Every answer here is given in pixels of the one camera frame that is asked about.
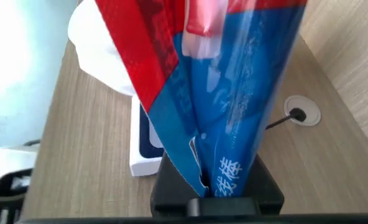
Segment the black holder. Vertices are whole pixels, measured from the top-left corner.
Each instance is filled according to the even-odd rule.
[[[242,197],[198,197],[198,194],[178,173],[166,153],[163,154],[150,198],[153,217],[278,215],[285,200],[258,155],[249,172]]]

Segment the red stripe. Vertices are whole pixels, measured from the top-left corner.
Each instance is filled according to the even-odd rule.
[[[229,0],[228,13],[299,6],[306,2]],[[178,57],[172,37],[183,31],[185,1],[96,0],[96,3],[137,95],[148,112],[177,66]]]
[[[159,4],[149,0],[97,0],[96,3],[137,95],[149,111],[178,63],[165,14],[157,11]],[[144,14],[142,9],[154,10],[155,14]]]

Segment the packaging bag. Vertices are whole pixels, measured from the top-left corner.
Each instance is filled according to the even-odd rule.
[[[200,197],[241,195],[306,0],[96,3],[179,173]]]

